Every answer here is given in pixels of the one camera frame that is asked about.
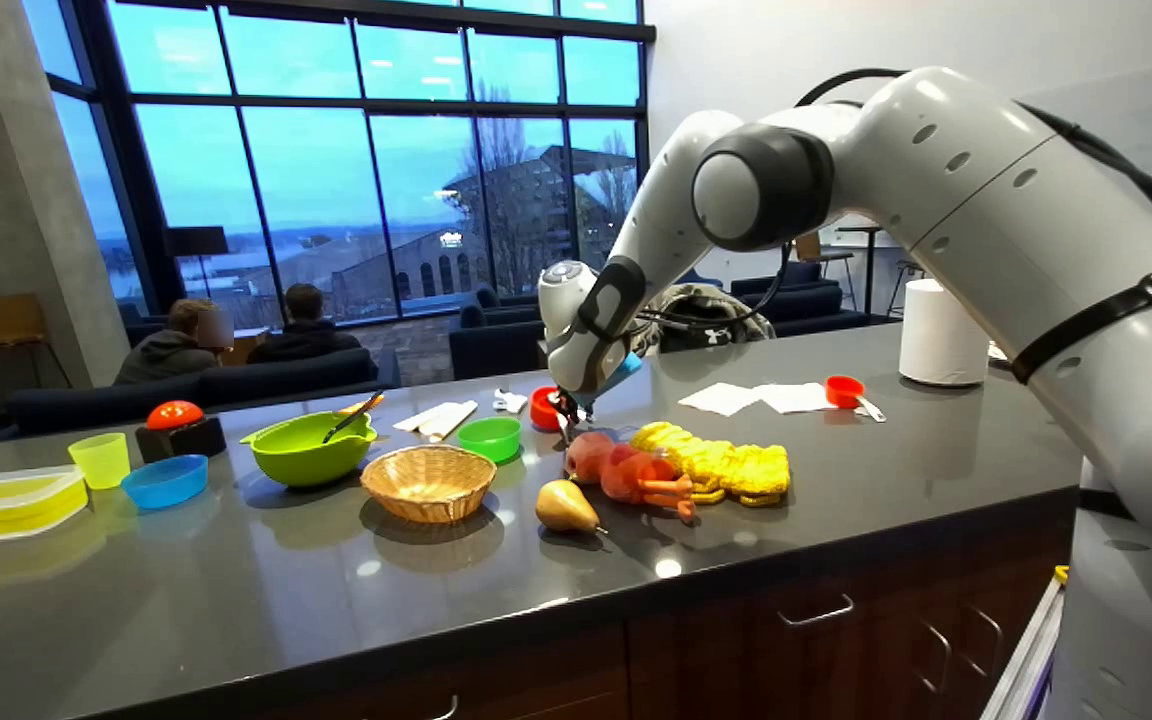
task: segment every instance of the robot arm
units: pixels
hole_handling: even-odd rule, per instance
[[[871,214],[1014,358],[1014,374],[1152,526],[1152,197],[1037,112],[947,68],[855,107],[687,119],[655,154],[607,267],[548,339],[593,403],[632,311],[706,248],[771,248]]]

